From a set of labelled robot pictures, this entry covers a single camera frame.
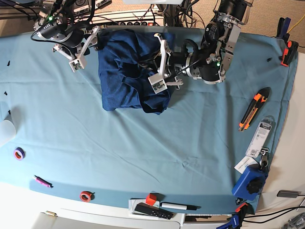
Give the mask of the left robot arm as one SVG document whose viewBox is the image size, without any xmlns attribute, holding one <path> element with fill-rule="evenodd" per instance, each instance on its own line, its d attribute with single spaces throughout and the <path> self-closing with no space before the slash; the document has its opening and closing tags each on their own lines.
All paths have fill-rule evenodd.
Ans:
<svg viewBox="0 0 305 229">
<path fill-rule="evenodd" d="M 251 0 L 218 1 L 201 44 L 185 39 L 179 52 L 171 50 L 161 34 L 154 34 L 160 43 L 159 51 L 138 62 L 140 67 L 154 71 L 148 78 L 153 92 L 159 94 L 169 87 L 179 89 L 183 85 L 180 75 L 203 80 L 206 84 L 223 82 L 234 57 L 241 26 L 247 24 L 252 5 Z"/>
</svg>

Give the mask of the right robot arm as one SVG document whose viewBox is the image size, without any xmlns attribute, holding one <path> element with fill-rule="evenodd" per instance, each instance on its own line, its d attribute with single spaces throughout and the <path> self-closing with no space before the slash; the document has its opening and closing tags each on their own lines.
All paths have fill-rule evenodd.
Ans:
<svg viewBox="0 0 305 229">
<path fill-rule="evenodd" d="M 44 0 L 31 39 L 50 42 L 53 52 L 69 60 L 73 72 L 84 69 L 89 48 L 98 43 L 101 27 L 93 24 L 95 11 L 110 0 Z"/>
</svg>

